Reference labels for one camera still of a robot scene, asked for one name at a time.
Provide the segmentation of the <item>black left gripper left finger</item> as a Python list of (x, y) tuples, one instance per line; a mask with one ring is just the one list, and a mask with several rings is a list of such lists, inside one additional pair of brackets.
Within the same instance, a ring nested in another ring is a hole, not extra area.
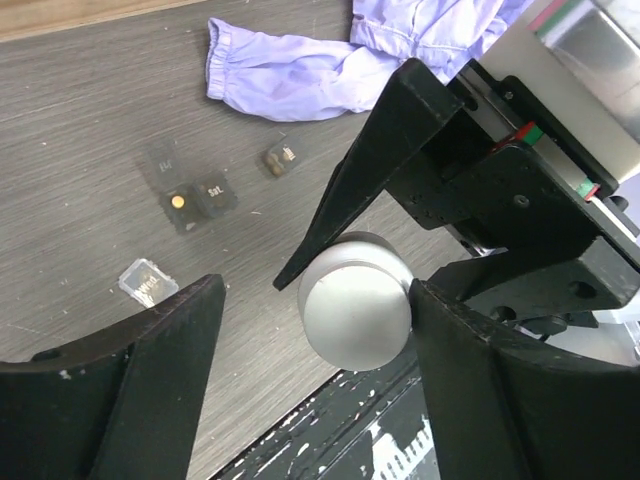
[(1, 366), (5, 479), (183, 479), (226, 287), (207, 275), (155, 307)]

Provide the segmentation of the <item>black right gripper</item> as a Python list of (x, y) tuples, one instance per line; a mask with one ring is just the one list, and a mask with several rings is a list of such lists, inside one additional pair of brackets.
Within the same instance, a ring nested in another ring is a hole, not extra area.
[(510, 250), (440, 268), (429, 283), (447, 297), (496, 320), (627, 305), (639, 273), (614, 249), (619, 215), (606, 200), (618, 181), (518, 77), (471, 61), (449, 89), (416, 58), (393, 72), (274, 288), (390, 181), (422, 228), (445, 227), (470, 251)]

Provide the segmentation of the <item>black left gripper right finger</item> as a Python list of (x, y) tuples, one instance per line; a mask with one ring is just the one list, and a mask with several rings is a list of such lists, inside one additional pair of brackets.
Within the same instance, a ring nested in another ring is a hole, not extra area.
[(444, 479), (635, 479), (639, 371), (543, 343), (410, 288), (413, 334)]

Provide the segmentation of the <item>white pill bottle cap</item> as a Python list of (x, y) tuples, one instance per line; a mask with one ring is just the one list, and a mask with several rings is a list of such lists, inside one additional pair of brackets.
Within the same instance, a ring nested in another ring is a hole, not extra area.
[(394, 360), (411, 330), (411, 308), (401, 283), (368, 266), (336, 269), (310, 289), (301, 312), (307, 340), (327, 363), (368, 371)]

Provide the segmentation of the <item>white capped pill bottle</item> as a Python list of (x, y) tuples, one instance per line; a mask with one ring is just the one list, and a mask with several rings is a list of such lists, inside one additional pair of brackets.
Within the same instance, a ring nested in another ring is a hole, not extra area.
[(301, 317), (312, 288), (326, 275), (343, 267), (363, 266), (394, 279), (409, 294), (414, 275), (393, 246), (379, 235), (364, 231), (344, 233), (317, 255), (301, 275), (297, 305)]

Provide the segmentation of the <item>grey Sat pill box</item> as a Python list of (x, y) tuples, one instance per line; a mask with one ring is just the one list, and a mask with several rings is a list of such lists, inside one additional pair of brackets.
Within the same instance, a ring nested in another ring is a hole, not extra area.
[(220, 171), (188, 175), (174, 142), (155, 140), (146, 145), (144, 159), (138, 167), (178, 234), (206, 226), (234, 210), (239, 203)]

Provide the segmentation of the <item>brown Thur pill box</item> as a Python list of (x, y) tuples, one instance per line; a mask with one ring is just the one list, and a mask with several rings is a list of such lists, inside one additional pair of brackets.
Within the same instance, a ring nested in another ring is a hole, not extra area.
[(273, 178), (282, 178), (304, 160), (304, 153), (298, 139), (283, 136), (264, 153), (262, 164)]

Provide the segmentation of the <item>lavender crumpled cloth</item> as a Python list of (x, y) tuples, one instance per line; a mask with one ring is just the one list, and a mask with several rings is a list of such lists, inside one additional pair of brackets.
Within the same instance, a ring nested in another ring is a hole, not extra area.
[(355, 1), (347, 41), (272, 36), (208, 21), (206, 95), (275, 122), (373, 109), (410, 58), (448, 83), (529, 7), (525, 0)]

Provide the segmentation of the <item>wooden clothes rack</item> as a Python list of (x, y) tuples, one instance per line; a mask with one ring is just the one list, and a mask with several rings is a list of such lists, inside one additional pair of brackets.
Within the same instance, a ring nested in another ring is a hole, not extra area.
[(201, 0), (1, 0), (1, 41), (182, 7)]

